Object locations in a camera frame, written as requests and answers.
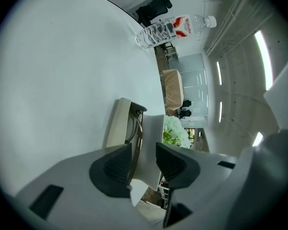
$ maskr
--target bottle label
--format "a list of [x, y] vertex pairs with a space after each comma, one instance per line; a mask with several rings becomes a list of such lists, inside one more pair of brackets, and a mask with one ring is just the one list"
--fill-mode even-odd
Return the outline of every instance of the bottle label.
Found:
[[193, 27], [191, 23], [190, 16], [184, 15], [179, 17], [174, 17], [173, 26], [177, 37], [190, 36], [193, 33]]

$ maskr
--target white flower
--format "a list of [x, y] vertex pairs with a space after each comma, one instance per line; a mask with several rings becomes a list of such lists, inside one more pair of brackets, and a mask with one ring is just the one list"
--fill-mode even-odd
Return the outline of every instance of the white flower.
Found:
[[188, 132], [182, 127], [181, 121], [175, 116], [164, 117], [164, 132], [169, 132], [171, 139], [178, 138], [178, 145], [183, 148], [190, 148]]

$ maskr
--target flower bouquet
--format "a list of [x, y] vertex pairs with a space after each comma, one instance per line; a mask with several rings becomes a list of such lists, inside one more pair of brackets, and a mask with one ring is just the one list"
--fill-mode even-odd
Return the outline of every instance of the flower bouquet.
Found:
[[182, 127], [180, 120], [175, 116], [164, 117], [163, 143], [188, 149], [191, 146], [188, 132]]

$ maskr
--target water bottle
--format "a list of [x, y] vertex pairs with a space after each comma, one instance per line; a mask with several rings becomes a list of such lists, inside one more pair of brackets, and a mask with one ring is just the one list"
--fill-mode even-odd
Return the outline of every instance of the water bottle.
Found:
[[209, 27], [216, 27], [214, 16], [183, 15], [171, 17], [143, 29], [135, 37], [135, 40], [141, 48], [150, 48], [176, 38], [200, 34]]

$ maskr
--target black chair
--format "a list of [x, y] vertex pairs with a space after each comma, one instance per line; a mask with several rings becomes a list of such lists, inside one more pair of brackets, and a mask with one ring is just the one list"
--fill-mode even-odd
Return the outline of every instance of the black chair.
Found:
[[192, 112], [190, 110], [181, 110], [179, 113], [179, 119], [190, 117], [192, 115]]
[[148, 27], [151, 25], [151, 20], [159, 15], [168, 12], [168, 8], [172, 7], [170, 0], [153, 0], [146, 6], [140, 7], [136, 13], [139, 16], [139, 22]]
[[183, 109], [184, 107], [189, 107], [189, 106], [191, 106], [191, 105], [192, 105], [191, 101], [189, 101], [189, 100], [184, 101], [184, 102], [182, 103], [182, 107], [181, 107], [180, 109]]

